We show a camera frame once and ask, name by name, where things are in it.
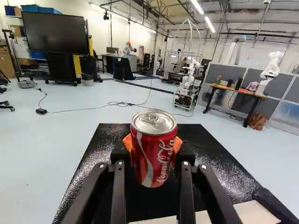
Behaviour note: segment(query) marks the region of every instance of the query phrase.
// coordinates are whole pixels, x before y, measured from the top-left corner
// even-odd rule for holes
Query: yellow panel
[[[91,38],[88,39],[89,39],[89,54],[90,56],[93,56],[93,41]]]
[[[80,65],[80,56],[79,55],[73,55],[73,60],[74,60],[76,75],[81,75],[82,71],[81,71],[81,65]]]

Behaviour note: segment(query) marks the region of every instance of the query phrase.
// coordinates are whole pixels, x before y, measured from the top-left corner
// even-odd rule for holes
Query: black platform
[[[129,124],[99,124],[93,138],[73,176],[73,179],[57,210],[54,224],[59,224],[70,207],[86,177],[98,162],[109,162],[115,144],[129,133]],[[260,184],[246,169],[202,126],[199,124],[178,124],[178,136],[187,141],[196,155],[195,165],[209,164],[233,203],[252,200],[252,193]],[[178,183],[174,172],[165,184],[149,189],[136,183],[134,179],[127,184],[127,221],[139,221],[176,215]],[[111,209],[108,201],[112,186],[107,191],[107,203],[101,212]],[[194,189],[196,211],[205,210],[200,192]]]

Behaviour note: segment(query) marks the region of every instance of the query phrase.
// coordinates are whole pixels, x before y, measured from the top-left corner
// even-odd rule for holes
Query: pull tab
[[[160,123],[161,119],[158,116],[154,116],[151,114],[144,114],[140,117],[140,119],[144,122],[148,122],[151,124],[156,124],[156,123]]]

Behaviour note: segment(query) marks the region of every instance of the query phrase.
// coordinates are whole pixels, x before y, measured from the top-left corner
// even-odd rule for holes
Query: pink object
[[[251,91],[255,91],[258,87],[258,82],[251,82],[249,83],[249,85],[247,86],[246,89],[251,90]]]

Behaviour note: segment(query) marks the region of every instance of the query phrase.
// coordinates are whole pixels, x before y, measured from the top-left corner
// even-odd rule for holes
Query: brown bag
[[[266,121],[267,121],[266,116],[263,116],[259,112],[254,111],[248,121],[248,124],[253,129],[261,131],[263,129],[263,126],[266,123]]]

